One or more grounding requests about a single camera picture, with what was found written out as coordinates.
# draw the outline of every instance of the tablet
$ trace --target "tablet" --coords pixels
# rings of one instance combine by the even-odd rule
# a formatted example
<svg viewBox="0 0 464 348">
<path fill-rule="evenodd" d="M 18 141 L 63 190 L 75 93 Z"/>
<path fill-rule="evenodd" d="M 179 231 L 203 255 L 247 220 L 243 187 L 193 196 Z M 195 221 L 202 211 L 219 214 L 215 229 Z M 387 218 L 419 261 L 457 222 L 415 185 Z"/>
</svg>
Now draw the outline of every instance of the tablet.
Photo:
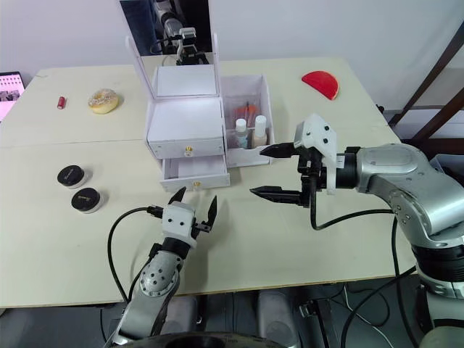
<svg viewBox="0 0 464 348">
<path fill-rule="evenodd" d="M 23 92 L 24 85 L 18 71 L 0 72 L 0 122 Z"/>
</svg>

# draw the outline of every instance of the wooden frame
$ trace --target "wooden frame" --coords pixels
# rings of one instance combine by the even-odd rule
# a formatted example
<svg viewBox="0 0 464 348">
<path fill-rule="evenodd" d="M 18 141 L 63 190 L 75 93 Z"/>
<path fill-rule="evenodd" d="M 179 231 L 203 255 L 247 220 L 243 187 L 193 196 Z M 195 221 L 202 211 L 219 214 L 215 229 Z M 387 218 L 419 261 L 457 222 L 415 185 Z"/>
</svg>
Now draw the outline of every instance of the wooden frame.
<svg viewBox="0 0 464 348">
<path fill-rule="evenodd" d="M 389 121 L 389 125 L 393 126 L 396 125 L 403 116 L 406 115 L 414 103 L 422 96 L 422 94 L 427 90 L 427 88 L 435 81 L 436 77 L 442 72 L 442 70 L 448 65 L 450 60 L 456 55 L 457 51 L 464 44 L 464 22 L 461 23 L 459 29 L 457 29 L 456 34 L 452 37 L 451 41 L 449 42 L 447 48 L 443 51 L 442 55 L 432 67 L 432 70 L 428 73 L 425 80 L 419 86 L 418 90 L 413 94 L 411 99 L 406 103 L 405 108 Z"/>
</svg>

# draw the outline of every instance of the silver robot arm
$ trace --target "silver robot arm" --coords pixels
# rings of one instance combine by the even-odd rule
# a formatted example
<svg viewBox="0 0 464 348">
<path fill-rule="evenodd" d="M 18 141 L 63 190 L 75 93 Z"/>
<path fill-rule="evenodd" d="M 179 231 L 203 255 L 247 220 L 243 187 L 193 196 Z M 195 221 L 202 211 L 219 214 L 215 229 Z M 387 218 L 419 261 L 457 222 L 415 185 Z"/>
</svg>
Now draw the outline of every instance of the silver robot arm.
<svg viewBox="0 0 464 348">
<path fill-rule="evenodd" d="M 299 156 L 302 192 L 278 186 L 251 190 L 272 202 L 310 207 L 316 191 L 334 194 L 335 188 L 357 189 L 384 200 L 411 243 L 432 327 L 464 324 L 464 188 L 435 170 L 420 150 L 387 144 L 337 154 L 335 132 L 311 115 L 298 125 L 293 143 L 271 145 L 261 154 Z"/>
<path fill-rule="evenodd" d="M 189 250 L 196 247 L 199 232 L 211 231 L 217 211 L 217 199 L 212 201 L 208 221 L 197 223 L 194 208 L 179 202 L 183 192 L 185 188 L 162 210 L 162 232 L 165 240 L 141 271 L 137 290 L 110 338 L 111 344 L 122 345 L 160 333 L 167 314 L 167 304 L 181 281 L 179 273 L 183 262 Z"/>
</svg>

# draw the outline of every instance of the jar lid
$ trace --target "jar lid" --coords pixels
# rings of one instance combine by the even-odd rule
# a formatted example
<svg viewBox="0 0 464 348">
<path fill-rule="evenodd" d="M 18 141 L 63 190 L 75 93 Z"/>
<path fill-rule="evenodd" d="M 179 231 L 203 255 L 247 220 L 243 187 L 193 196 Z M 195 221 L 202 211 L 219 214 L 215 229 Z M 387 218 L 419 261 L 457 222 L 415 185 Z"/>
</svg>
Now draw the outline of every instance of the jar lid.
<svg viewBox="0 0 464 348">
<path fill-rule="evenodd" d="M 82 180 L 84 171 L 78 165 L 69 165 L 63 168 L 57 176 L 57 180 L 64 186 L 74 186 Z"/>
<path fill-rule="evenodd" d="M 91 187 L 79 190 L 71 200 L 73 208 L 80 212 L 88 212 L 96 207 L 100 202 L 100 194 Z"/>
</svg>

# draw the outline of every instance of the drawer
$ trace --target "drawer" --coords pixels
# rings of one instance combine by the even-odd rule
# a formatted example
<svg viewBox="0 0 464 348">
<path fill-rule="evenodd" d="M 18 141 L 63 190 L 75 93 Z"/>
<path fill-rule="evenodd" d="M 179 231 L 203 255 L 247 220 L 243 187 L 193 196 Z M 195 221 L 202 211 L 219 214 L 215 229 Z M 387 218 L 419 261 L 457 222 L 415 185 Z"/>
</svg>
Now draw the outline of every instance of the drawer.
<svg viewBox="0 0 464 348">
<path fill-rule="evenodd" d="M 224 154 L 222 137 L 207 140 L 149 142 L 149 146 L 159 160 Z"/>
<path fill-rule="evenodd" d="M 225 155 L 171 158 L 162 161 L 162 187 L 176 192 L 185 186 L 188 190 L 229 186 Z"/>
</svg>

